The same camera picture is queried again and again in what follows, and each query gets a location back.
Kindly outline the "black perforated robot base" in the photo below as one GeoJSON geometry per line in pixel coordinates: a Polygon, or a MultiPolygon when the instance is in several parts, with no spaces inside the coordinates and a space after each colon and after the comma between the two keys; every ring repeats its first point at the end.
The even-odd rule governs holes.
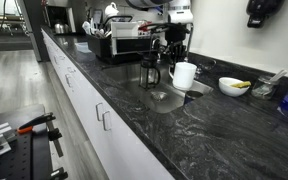
{"type": "MultiPolygon", "coordinates": [[[[0,113],[0,124],[8,123],[15,131],[21,125],[45,113],[42,104],[0,113]]],[[[46,124],[16,136],[11,150],[0,156],[0,180],[49,180],[52,173],[46,124]]]]}

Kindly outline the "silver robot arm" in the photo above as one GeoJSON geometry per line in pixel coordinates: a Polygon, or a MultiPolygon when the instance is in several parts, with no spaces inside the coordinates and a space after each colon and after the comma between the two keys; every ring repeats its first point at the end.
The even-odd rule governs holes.
{"type": "Polygon", "coordinates": [[[168,27],[165,32],[165,40],[168,45],[180,42],[189,37],[191,43],[193,25],[193,13],[190,0],[125,0],[126,3],[137,10],[148,11],[162,6],[164,8],[163,24],[168,27]]]}

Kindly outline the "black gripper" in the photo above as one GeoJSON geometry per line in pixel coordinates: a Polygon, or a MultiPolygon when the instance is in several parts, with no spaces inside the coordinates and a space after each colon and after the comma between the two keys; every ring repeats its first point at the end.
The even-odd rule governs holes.
{"type": "Polygon", "coordinates": [[[186,39],[186,35],[190,33],[186,26],[182,24],[165,23],[165,28],[165,40],[167,41],[167,49],[170,47],[182,45],[183,41],[186,39]]]}

